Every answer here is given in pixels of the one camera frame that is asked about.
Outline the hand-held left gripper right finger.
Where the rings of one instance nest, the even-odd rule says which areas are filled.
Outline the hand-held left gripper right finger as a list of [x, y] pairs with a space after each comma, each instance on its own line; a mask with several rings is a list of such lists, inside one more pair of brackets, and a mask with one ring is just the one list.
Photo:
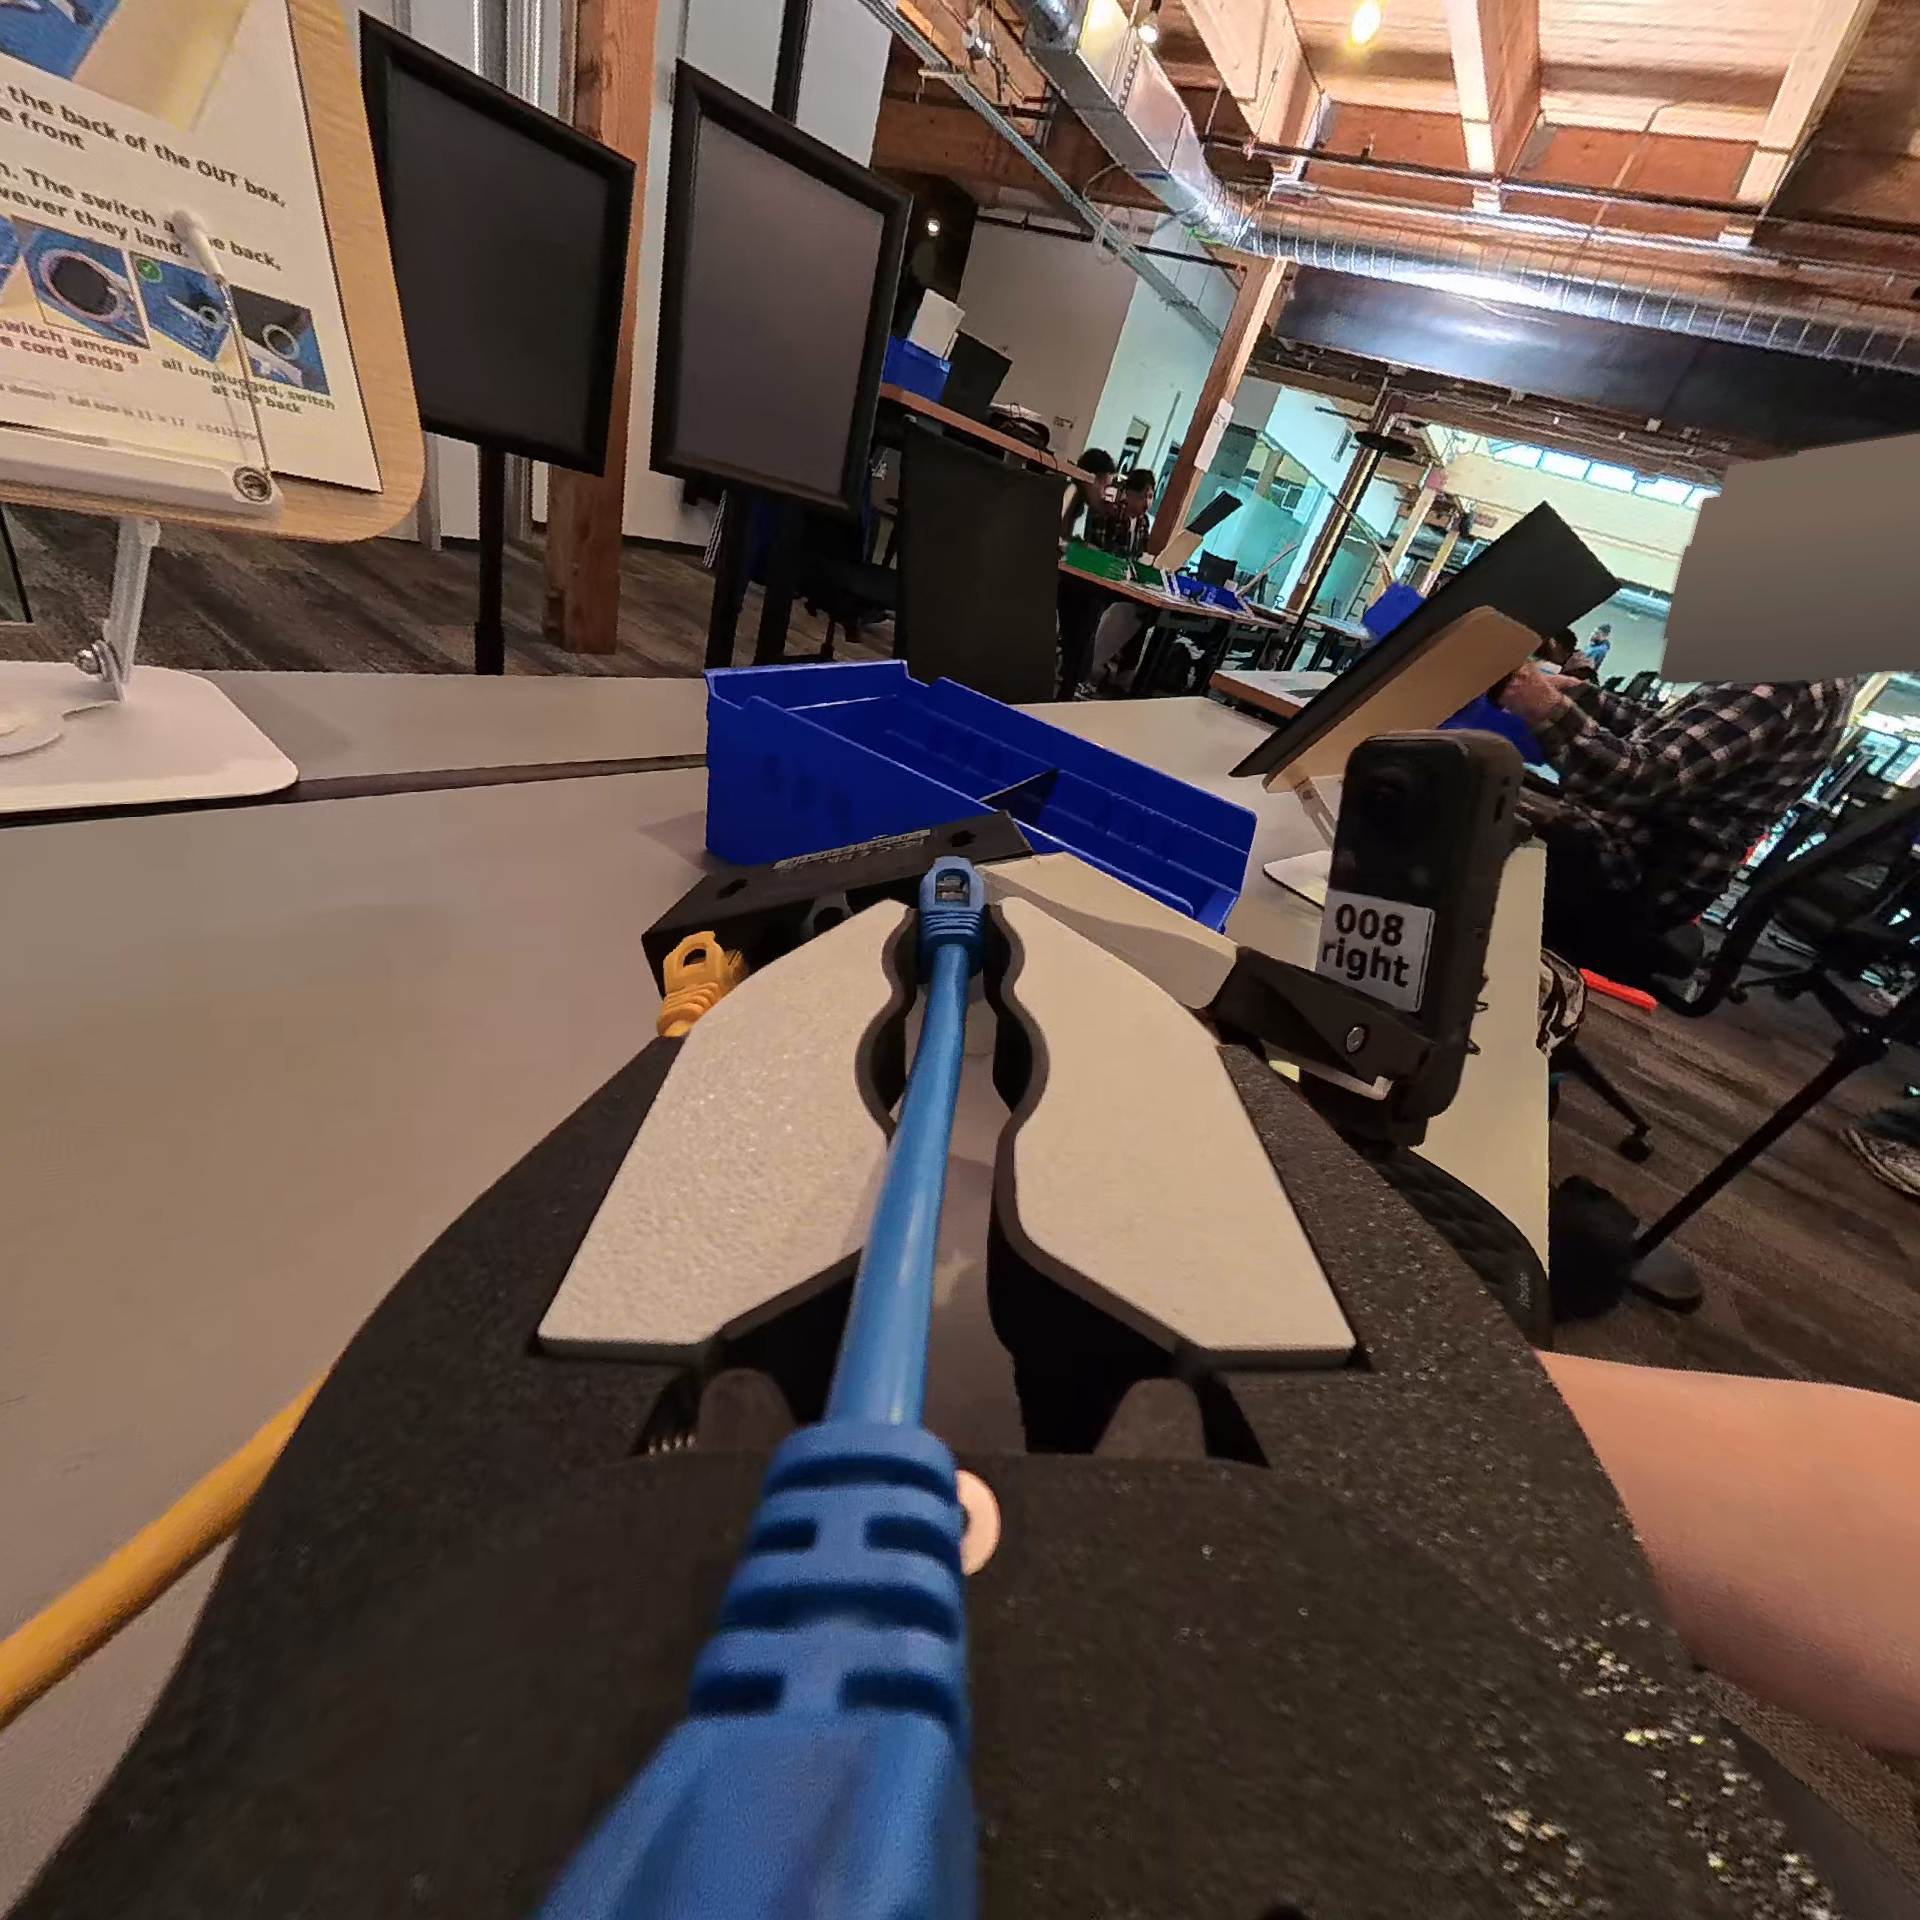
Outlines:
[[1355, 1331], [1198, 1016], [1041, 902], [1009, 896], [991, 925], [1012, 1254], [1174, 1360], [1349, 1362]]

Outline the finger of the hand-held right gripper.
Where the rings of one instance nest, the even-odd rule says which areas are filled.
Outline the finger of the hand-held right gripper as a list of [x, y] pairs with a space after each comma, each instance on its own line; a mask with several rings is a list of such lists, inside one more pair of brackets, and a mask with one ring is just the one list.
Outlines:
[[1085, 861], [998, 865], [998, 914], [1001, 995], [1030, 1021], [1179, 1021], [1238, 961], [1222, 933]]

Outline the white stand base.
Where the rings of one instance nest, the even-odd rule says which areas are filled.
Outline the white stand base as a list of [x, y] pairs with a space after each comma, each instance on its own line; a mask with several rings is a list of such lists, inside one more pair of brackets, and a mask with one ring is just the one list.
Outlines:
[[210, 678], [142, 666], [123, 697], [68, 662], [3, 662], [3, 818], [254, 800], [298, 765]]

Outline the black tripod pole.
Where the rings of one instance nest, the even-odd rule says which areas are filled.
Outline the black tripod pole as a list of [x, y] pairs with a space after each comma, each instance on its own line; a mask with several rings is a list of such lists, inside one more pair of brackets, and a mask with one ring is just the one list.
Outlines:
[[1798, 1091], [1731, 1147], [1661, 1217], [1639, 1229], [1623, 1273], [1625, 1288], [1674, 1313], [1694, 1313], [1701, 1307], [1706, 1288], [1692, 1260], [1674, 1249], [1677, 1229], [1857, 1072], [1884, 1061], [1894, 1045], [1915, 1043], [1915, 1030], [1917, 992], [1901, 996], [1890, 1012], [1871, 1016], [1862, 1024], [1849, 1027], [1830, 1058]]

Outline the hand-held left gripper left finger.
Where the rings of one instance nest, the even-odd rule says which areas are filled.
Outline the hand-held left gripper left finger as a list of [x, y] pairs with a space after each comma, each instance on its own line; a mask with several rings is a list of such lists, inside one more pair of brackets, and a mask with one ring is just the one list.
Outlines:
[[543, 1313], [542, 1350], [694, 1362], [854, 1265], [905, 1085], [918, 916], [869, 906], [683, 1038]]

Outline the silver ventilation duct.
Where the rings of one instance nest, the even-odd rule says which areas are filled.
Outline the silver ventilation duct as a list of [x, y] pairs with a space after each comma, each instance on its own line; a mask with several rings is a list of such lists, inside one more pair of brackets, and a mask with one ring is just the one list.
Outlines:
[[1281, 177], [1225, 179], [1178, 86], [1117, 5], [1020, 5], [1025, 49], [1097, 147], [1188, 233], [1454, 298], [1903, 374], [1917, 364], [1914, 272], [1695, 245], [1509, 212], [1395, 209]]

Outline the black network switch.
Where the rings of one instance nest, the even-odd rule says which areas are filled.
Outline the black network switch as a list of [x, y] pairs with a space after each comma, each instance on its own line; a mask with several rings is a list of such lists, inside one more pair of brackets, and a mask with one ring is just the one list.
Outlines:
[[667, 955], [697, 933], [740, 954], [747, 970], [763, 970], [869, 906], [894, 898], [914, 907], [921, 878], [939, 857], [988, 868], [1036, 850], [1011, 813], [990, 812], [772, 865], [719, 866], [662, 909], [641, 945], [661, 989]]

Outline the black office chair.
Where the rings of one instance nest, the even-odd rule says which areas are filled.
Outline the black office chair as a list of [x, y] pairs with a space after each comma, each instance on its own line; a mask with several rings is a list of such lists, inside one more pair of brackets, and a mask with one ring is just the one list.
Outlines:
[[1061, 676], [1065, 484], [918, 424], [903, 430], [895, 657], [914, 681], [1046, 705]]

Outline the wooden pillar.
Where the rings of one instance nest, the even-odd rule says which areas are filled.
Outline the wooden pillar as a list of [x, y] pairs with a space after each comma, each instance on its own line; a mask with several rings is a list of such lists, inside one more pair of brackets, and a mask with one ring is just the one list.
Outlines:
[[571, 8], [571, 126], [609, 156], [606, 209], [589, 225], [583, 281], [593, 323], [583, 334], [581, 462], [551, 465], [543, 484], [542, 633], [577, 657], [617, 649], [658, 19], [658, 3]]

